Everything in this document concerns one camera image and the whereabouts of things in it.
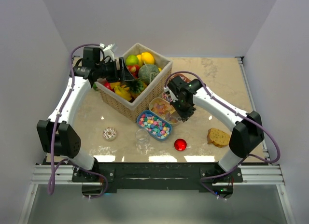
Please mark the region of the clear glass jar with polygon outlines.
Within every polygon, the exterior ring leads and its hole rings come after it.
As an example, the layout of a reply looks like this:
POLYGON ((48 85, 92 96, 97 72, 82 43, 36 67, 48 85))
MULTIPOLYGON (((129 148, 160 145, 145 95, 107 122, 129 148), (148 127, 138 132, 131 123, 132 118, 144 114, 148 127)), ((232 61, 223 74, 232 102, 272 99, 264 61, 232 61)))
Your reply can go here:
POLYGON ((146 150, 150 146, 150 135, 147 130, 140 128, 136 134, 136 146, 140 150, 146 150))

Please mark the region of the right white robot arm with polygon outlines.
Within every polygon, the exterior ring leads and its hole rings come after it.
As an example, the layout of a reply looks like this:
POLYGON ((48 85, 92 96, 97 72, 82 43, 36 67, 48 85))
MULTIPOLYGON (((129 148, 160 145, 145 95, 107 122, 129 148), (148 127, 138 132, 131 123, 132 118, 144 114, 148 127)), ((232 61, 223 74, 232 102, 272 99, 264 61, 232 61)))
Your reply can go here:
POLYGON ((231 131, 229 150, 218 162, 219 167, 215 170, 215 177, 221 182, 230 179, 232 168, 247 158, 265 138, 260 128, 262 122, 259 113, 248 113, 217 97, 200 79, 187 83, 177 76, 166 82, 164 91, 171 95, 170 104, 183 122, 194 114, 198 106, 216 117, 231 131))

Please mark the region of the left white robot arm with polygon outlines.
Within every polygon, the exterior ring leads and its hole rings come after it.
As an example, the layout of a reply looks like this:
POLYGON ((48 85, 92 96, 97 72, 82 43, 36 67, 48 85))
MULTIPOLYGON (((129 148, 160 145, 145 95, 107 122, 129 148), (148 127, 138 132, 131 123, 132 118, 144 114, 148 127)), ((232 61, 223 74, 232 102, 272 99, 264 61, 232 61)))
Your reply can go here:
POLYGON ((106 79, 110 83, 130 82, 134 76, 127 69, 123 57, 114 57, 115 44, 84 44, 81 48, 82 58, 69 62, 69 80, 62 98, 51 115, 37 123, 37 132, 44 152, 52 157, 69 159, 84 168, 83 176, 94 182, 99 178, 100 170, 94 166, 95 158, 82 149, 81 139, 72 127, 77 111, 98 79, 106 79))

